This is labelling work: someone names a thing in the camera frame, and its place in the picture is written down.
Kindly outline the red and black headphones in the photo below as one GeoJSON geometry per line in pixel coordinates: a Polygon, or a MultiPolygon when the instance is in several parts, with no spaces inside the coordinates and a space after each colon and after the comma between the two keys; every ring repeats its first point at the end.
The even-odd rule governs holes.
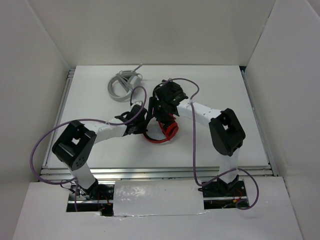
{"type": "Polygon", "coordinates": [[[150,143],[163,144],[170,141],[177,134],[179,130],[179,126],[173,114],[171,113],[169,114],[169,120],[164,120],[164,121],[156,120],[156,121],[161,129],[162,134],[164,135],[164,138],[154,139],[148,136],[146,132],[143,133],[144,138],[150,143]]]}

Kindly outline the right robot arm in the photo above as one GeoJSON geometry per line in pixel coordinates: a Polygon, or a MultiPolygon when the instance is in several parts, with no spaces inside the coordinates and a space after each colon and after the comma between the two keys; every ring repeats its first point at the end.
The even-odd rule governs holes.
{"type": "Polygon", "coordinates": [[[156,140],[147,134],[144,137],[155,144],[171,140],[179,129],[176,117],[190,119],[193,125],[201,124],[209,129],[213,147],[220,158],[217,189],[223,196],[230,195],[239,180],[238,154],[246,138],[235,112],[230,108],[217,110],[194,102],[179,84],[163,81],[153,89],[149,98],[147,120],[158,122],[164,139],[156,140]]]}

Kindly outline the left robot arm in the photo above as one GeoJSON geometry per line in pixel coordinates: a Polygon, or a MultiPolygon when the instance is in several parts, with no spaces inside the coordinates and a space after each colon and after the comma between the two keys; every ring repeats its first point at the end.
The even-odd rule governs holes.
{"type": "Polygon", "coordinates": [[[146,114],[144,107],[134,104],[130,111],[112,118],[108,123],[89,121],[83,124],[73,120],[56,140],[52,147],[53,154],[78,180],[80,193],[86,199],[96,198],[101,190],[87,164],[93,146],[112,138],[145,133],[146,114]]]}

